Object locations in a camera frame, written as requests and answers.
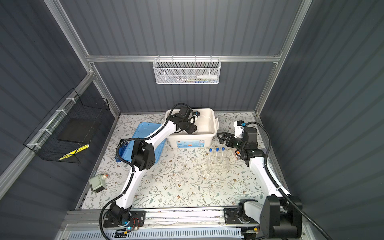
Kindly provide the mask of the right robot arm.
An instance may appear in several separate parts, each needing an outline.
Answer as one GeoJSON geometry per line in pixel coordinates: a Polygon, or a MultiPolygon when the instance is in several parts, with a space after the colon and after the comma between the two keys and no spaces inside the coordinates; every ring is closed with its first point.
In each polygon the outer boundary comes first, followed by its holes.
{"type": "Polygon", "coordinates": [[[238,158],[260,178],[261,187],[267,194],[262,203],[255,200],[241,200],[237,208],[224,208],[226,224],[257,223],[264,239],[299,239],[302,236],[302,221],[307,219],[327,240],[331,236],[303,211],[301,200],[290,194],[272,173],[268,158],[271,146],[266,150],[258,147],[258,130],[264,127],[256,122],[237,121],[235,133],[218,133],[222,145],[234,148],[238,158]]]}

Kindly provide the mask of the black pad in basket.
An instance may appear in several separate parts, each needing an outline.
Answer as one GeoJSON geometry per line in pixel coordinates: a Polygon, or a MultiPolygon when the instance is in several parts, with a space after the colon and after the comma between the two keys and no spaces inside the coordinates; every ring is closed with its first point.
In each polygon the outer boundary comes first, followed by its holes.
{"type": "Polygon", "coordinates": [[[100,123],[86,119],[70,119],[64,129],[59,133],[57,139],[59,141],[89,144],[97,130],[100,123]]]}

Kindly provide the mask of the white plastic storage bin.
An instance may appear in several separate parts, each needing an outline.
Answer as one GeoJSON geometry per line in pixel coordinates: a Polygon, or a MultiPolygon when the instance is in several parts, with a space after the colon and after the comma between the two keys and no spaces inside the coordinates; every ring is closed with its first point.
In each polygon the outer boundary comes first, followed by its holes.
{"type": "Polygon", "coordinates": [[[182,131],[168,136],[167,140],[172,148],[204,148],[211,146],[212,140],[220,128],[219,119],[215,117],[213,109],[195,109],[195,111],[200,113],[195,121],[197,131],[192,135],[182,131]]]}

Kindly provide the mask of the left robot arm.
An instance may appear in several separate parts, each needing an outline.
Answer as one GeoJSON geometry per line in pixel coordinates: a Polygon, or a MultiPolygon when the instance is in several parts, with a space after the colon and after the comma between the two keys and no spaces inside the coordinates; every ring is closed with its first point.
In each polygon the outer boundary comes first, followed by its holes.
{"type": "Polygon", "coordinates": [[[127,226],[133,218],[130,211],[133,205],[134,194],[144,176],[156,162],[156,148],[171,134],[185,131],[189,135],[197,131],[195,120],[200,116],[199,111],[194,111],[189,105],[178,103],[172,107],[164,124],[145,138],[129,138],[119,144],[121,147],[127,142],[133,142],[131,161],[127,161],[119,154],[119,147],[116,148],[117,157],[128,164],[132,171],[129,178],[124,183],[121,193],[110,200],[103,208],[102,212],[110,207],[109,215],[119,226],[127,226]]]}

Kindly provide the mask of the white bottle in basket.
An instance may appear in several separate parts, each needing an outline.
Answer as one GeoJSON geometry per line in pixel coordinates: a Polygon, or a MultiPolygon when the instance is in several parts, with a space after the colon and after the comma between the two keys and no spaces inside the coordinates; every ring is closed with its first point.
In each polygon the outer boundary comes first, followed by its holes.
{"type": "Polygon", "coordinates": [[[217,81],[219,79],[218,75],[198,75],[197,78],[206,81],[217,81]]]}

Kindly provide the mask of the green tape dispenser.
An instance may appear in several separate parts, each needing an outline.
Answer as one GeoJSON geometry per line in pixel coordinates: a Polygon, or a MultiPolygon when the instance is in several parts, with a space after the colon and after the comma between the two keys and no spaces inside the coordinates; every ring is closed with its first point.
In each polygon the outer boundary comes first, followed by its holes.
{"type": "Polygon", "coordinates": [[[99,193],[107,188],[106,179],[108,174],[99,174],[89,179],[90,189],[94,193],[99,193]]]}

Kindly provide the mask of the clear test tube rack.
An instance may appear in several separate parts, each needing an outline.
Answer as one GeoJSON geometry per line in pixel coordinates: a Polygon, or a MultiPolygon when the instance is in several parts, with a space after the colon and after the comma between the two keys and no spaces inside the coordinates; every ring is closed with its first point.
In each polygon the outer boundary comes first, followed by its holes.
{"type": "Polygon", "coordinates": [[[230,170],[226,152],[219,149],[209,149],[204,156],[203,179],[207,180],[216,175],[222,175],[230,170]]]}

